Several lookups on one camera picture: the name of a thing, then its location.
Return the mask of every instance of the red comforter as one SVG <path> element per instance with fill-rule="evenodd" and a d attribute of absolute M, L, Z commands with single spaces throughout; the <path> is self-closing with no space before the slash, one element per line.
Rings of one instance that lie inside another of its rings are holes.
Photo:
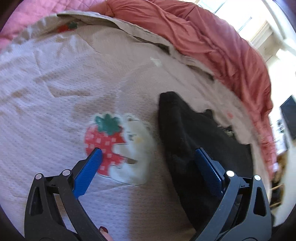
<path fill-rule="evenodd" d="M 193 3 L 177 0 L 107 0 L 92 10 L 148 29 L 210 68 L 244 103 L 273 176 L 276 152 L 268 118 L 272 109 L 268 71 L 260 54 L 232 26 Z"/>

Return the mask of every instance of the pink quilt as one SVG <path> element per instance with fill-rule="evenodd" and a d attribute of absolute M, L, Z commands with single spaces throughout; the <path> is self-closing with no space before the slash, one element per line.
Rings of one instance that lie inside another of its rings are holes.
<path fill-rule="evenodd" d="M 210 68 L 244 103 L 273 176 L 276 152 L 268 118 L 272 109 L 268 71 L 261 56 L 226 21 L 193 3 L 177 0 L 24 0 L 0 33 L 0 49 L 29 24 L 70 9 L 95 11 L 137 24 Z"/>

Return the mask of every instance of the metal screw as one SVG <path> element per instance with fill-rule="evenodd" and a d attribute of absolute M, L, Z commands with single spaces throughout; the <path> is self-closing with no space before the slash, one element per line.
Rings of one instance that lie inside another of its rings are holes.
<path fill-rule="evenodd" d="M 226 172 L 226 175 L 229 176 L 229 177 L 233 177 L 234 172 L 229 170 L 229 171 Z"/>
<path fill-rule="evenodd" d="M 261 177 L 259 175 L 255 175 L 254 178 L 257 180 L 257 181 L 260 181 L 261 180 Z"/>
<path fill-rule="evenodd" d="M 42 177 L 42 174 L 41 174 L 41 173 L 38 173 L 38 174 L 35 176 L 35 178 L 36 178 L 37 180 L 39 180 L 41 177 Z"/>
<path fill-rule="evenodd" d="M 71 173 L 69 169 L 63 170 L 63 176 L 68 176 Z"/>

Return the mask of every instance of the person's hand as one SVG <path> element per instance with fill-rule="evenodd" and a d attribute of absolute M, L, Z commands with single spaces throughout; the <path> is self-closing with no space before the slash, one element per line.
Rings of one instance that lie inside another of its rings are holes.
<path fill-rule="evenodd" d="M 99 231 L 101 232 L 101 234 L 104 235 L 104 237 L 108 240 L 108 241 L 113 241 L 113 238 L 109 235 L 108 230 L 105 227 L 100 227 Z"/>

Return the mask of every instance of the black cloth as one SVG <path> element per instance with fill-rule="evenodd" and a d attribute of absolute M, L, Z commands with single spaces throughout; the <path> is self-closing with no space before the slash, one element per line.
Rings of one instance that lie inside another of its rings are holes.
<path fill-rule="evenodd" d="M 200 233 L 219 205 L 205 185 L 194 163 L 194 152 L 202 147 L 207 154 L 238 176 L 252 177 L 250 145 L 238 143 L 231 127 L 221 128 L 213 112 L 193 111 L 175 92 L 160 95 L 158 126 L 165 149 L 165 160 L 174 187 L 189 221 Z"/>

